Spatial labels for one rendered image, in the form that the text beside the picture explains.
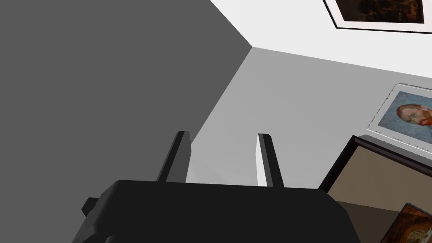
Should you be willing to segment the dark painting with white mat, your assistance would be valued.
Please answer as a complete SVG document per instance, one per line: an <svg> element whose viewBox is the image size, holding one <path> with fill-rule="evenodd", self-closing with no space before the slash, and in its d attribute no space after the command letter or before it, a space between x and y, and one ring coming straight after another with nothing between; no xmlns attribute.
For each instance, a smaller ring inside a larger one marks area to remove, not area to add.
<svg viewBox="0 0 432 243"><path fill-rule="evenodd" d="M432 0L322 0L337 29L432 35Z"/></svg>

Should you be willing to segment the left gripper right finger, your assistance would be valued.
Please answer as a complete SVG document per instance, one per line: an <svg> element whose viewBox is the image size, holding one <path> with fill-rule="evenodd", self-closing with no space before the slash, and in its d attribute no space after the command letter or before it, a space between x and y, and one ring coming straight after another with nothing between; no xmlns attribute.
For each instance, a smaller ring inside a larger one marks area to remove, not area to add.
<svg viewBox="0 0 432 243"><path fill-rule="evenodd" d="M258 186L284 187L273 140L269 134L257 134L256 174Z"/></svg>

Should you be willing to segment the portrait painting in white frame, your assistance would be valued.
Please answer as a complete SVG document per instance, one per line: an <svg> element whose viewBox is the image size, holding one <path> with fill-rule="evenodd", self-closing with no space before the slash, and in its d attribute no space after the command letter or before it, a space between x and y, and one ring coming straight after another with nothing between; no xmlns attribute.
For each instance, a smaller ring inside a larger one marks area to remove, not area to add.
<svg viewBox="0 0 432 243"><path fill-rule="evenodd" d="M432 88L395 84L367 130L432 154Z"/></svg>

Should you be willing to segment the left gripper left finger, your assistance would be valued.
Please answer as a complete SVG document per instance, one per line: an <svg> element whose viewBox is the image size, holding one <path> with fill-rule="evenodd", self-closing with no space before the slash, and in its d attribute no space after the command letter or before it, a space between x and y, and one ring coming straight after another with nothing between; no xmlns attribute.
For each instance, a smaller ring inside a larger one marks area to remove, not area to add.
<svg viewBox="0 0 432 243"><path fill-rule="evenodd" d="M157 181L185 183L191 153L190 132L177 132L157 177Z"/></svg>

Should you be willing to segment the dark framed beige cabinet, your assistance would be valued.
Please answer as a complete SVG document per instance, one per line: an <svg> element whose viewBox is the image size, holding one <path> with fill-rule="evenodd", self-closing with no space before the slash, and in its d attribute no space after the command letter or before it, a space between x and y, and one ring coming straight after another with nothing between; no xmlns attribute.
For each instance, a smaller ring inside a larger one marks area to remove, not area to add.
<svg viewBox="0 0 432 243"><path fill-rule="evenodd" d="M352 136L319 188L347 211L360 243L432 243L432 157Z"/></svg>

